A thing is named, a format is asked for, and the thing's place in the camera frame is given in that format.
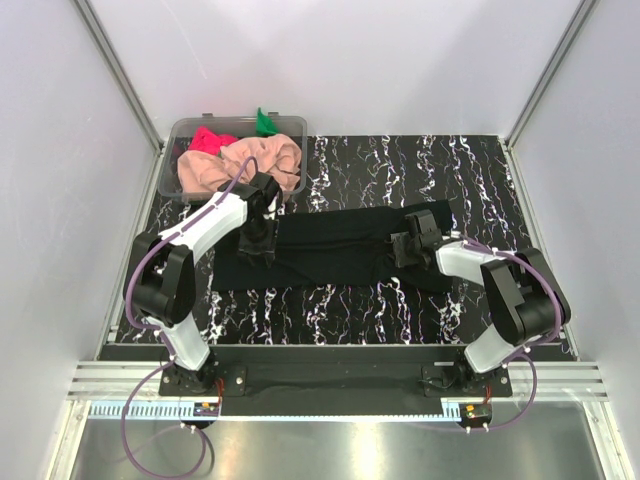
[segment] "transparent plastic box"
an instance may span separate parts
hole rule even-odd
[[[291,137],[302,150],[300,161],[300,181],[295,190],[284,192],[295,195],[301,192],[307,182],[307,122],[301,117],[280,116],[269,113],[269,118],[280,133]],[[191,203],[211,198],[213,193],[183,193],[178,178],[178,158],[193,139],[198,127],[207,127],[213,133],[227,133],[237,138],[256,136],[256,117],[214,117],[205,114],[200,118],[184,118],[171,129],[167,148],[162,159],[162,170],[158,182],[158,193],[176,201]]]

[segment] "black cloth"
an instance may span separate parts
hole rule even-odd
[[[429,209],[440,230],[453,227],[449,202],[404,208],[374,207],[321,213],[294,213],[279,218],[275,261],[253,266],[237,255],[239,233],[215,245],[212,289],[249,290],[315,285],[375,285],[397,277],[429,292],[447,292],[451,279],[437,268],[397,268],[391,257],[392,233],[408,231],[405,215]]]

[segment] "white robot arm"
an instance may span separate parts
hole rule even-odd
[[[125,284],[126,291],[132,272],[154,245],[175,237],[149,261],[137,279],[133,306],[170,340],[176,364],[201,380],[207,376],[211,358],[191,313],[195,303],[194,266],[222,237],[237,228],[241,228],[239,253],[273,261],[275,210],[281,191],[271,176],[258,173],[249,185],[235,185],[218,204],[221,195],[216,193],[204,207],[159,236],[143,233],[136,237]],[[481,374],[499,367],[523,344],[553,330],[556,315],[549,296],[516,264],[490,252],[469,250],[460,238],[443,236],[428,210],[407,219],[409,231],[392,236],[396,266],[437,268],[443,275],[485,287],[493,323],[465,349],[473,372]],[[532,265],[551,285],[562,306],[562,323],[566,323],[569,306],[540,252],[527,249],[514,254]]]

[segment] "metal base plate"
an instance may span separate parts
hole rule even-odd
[[[425,365],[422,367],[422,379],[441,378],[445,369],[450,365]],[[484,381],[477,386],[462,389],[450,387],[447,389],[430,386],[423,382],[424,394],[430,398],[484,398],[487,395],[487,386],[491,386],[491,397],[511,397],[511,381],[506,369],[499,369],[496,373],[487,374]]]
[[[206,392],[199,391],[187,382],[176,385],[172,382],[171,374],[162,373],[159,395],[162,397],[212,397],[218,394],[215,386]],[[247,368],[242,365],[220,365],[217,369],[218,378],[224,382],[223,397],[241,397],[244,395],[247,383]]]

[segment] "clothing pile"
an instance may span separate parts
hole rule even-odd
[[[250,156],[256,158],[261,172],[270,174],[280,184],[283,192],[294,190],[300,181],[300,147],[291,138],[277,133],[275,126],[265,123],[264,118],[256,130],[258,135],[270,136],[237,139],[232,135],[217,135],[206,127],[198,128],[189,149],[178,158],[182,191],[216,192],[238,173]],[[255,165],[251,162],[240,181],[249,183],[255,174]]]

